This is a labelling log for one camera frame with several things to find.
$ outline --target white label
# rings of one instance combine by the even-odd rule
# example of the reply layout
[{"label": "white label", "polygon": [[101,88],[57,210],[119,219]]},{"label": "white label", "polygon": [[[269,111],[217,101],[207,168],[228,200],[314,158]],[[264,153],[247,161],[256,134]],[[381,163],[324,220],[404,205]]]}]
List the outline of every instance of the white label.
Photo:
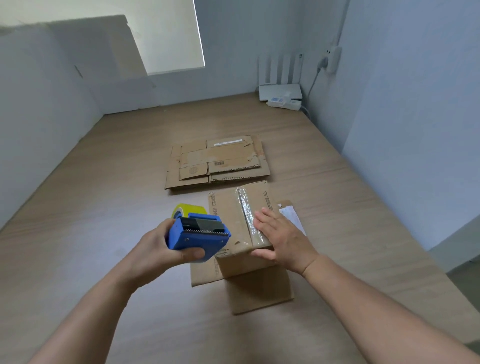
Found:
[{"label": "white label", "polygon": [[238,142],[243,142],[243,139],[232,140],[231,142],[215,143],[215,144],[213,144],[213,146],[222,146],[223,144],[231,144],[231,143],[238,143]]},{"label": "white label", "polygon": [[305,234],[305,230],[303,229],[303,226],[301,225],[300,219],[297,216],[297,213],[293,209],[293,206],[287,206],[284,208],[279,209],[280,213],[285,216],[287,219],[289,219],[293,225],[295,225],[298,229],[300,229],[301,232],[303,232],[303,235],[307,236]]}]

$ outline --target fingernail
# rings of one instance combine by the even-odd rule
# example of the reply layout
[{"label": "fingernail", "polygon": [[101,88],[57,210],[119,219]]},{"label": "fingernail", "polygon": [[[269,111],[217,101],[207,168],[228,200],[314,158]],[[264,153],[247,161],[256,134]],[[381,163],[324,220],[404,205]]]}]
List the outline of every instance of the fingernail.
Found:
[{"label": "fingernail", "polygon": [[200,258],[203,258],[205,256],[205,250],[203,249],[197,249],[193,252],[193,257],[195,259],[200,259]]}]

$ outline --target flattened cardboard box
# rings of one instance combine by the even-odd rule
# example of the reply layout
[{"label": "flattened cardboard box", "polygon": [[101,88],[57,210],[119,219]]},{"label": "flattened cardboard box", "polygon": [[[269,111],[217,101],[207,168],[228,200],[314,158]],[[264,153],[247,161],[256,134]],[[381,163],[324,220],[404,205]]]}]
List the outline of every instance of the flattened cardboard box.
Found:
[{"label": "flattened cardboard box", "polygon": [[216,256],[190,264],[192,287],[225,279],[233,314],[293,299],[286,270],[248,254],[271,246],[252,224],[255,210],[265,206],[278,211],[267,181],[213,192],[208,200],[210,214],[220,216],[232,236]]},{"label": "flattened cardboard box", "polygon": [[195,140],[172,146],[165,189],[270,175],[256,135]]}]

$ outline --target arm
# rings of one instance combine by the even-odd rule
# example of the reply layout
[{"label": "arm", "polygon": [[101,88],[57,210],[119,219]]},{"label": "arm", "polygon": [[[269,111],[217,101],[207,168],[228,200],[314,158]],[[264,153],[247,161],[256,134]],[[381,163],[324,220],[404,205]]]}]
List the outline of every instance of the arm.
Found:
[{"label": "arm", "polygon": [[123,309],[137,288],[167,269],[205,255],[203,249],[170,250],[165,235],[174,219],[145,234],[138,244],[70,312],[30,364],[103,364]]},{"label": "arm", "polygon": [[263,208],[255,212],[253,223],[275,250],[257,249],[251,254],[303,275],[370,363],[480,364],[480,357],[462,343],[317,253],[281,214]]}]

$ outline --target person's left hand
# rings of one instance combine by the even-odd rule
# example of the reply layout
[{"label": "person's left hand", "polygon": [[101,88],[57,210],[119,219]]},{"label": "person's left hand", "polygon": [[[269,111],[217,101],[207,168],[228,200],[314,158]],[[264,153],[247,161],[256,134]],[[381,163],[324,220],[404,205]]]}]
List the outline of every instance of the person's left hand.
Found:
[{"label": "person's left hand", "polygon": [[174,222],[175,219],[168,218],[146,233],[112,273],[117,273],[122,283],[135,291],[169,268],[203,258],[205,251],[202,248],[172,250],[167,247],[165,237]]}]

